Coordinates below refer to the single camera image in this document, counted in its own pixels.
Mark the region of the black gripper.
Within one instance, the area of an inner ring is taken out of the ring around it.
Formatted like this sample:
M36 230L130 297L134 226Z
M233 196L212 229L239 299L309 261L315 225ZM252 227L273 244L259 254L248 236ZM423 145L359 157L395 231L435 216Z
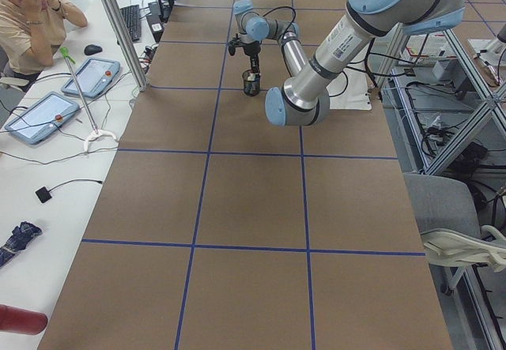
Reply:
M247 79L254 80L259 77L259 53L261 51L261 43L259 41L255 41L252 43L246 43L242 46L244 54L250 59L251 69L248 70Z

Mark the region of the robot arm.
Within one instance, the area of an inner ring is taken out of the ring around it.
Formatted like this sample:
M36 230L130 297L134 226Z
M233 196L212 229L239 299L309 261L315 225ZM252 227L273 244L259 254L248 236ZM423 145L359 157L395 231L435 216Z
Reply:
M266 94L266 117L277 126L310 126L330 110L327 86L359 52L397 24L408 36L454 28L463 19L465 0L347 0L346 13L307 57L297 37L297 26L262 17L250 0L239 0L233 13L239 41L279 43L290 77Z

